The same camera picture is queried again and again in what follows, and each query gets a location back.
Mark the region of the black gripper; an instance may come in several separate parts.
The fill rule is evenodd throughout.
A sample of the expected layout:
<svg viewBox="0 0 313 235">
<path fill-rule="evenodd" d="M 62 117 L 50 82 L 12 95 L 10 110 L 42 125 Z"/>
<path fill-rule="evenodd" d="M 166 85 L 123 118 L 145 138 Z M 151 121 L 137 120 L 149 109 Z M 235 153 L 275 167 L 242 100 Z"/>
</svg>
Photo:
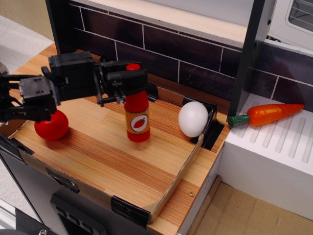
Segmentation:
<svg viewBox="0 0 313 235">
<path fill-rule="evenodd" d="M 95 63 L 88 51 L 51 56 L 48 59 L 56 105 L 61 102 L 95 96 L 103 105 L 102 72 L 106 75 L 106 94 L 117 103 L 146 90 L 148 74 L 138 61 L 109 61 Z"/>
</svg>

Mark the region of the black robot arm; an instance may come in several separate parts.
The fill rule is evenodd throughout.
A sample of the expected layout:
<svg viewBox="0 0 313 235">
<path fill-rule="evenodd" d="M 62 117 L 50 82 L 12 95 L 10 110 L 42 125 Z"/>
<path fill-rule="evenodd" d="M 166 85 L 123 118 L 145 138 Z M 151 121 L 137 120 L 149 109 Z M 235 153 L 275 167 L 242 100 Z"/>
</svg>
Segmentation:
<svg viewBox="0 0 313 235">
<path fill-rule="evenodd" d="M 50 120 L 62 101 L 95 96 L 97 103 L 125 103 L 146 90 L 148 75 L 138 61 L 96 63 L 88 51 L 51 56 L 42 75 L 0 77 L 0 120 Z"/>
</svg>

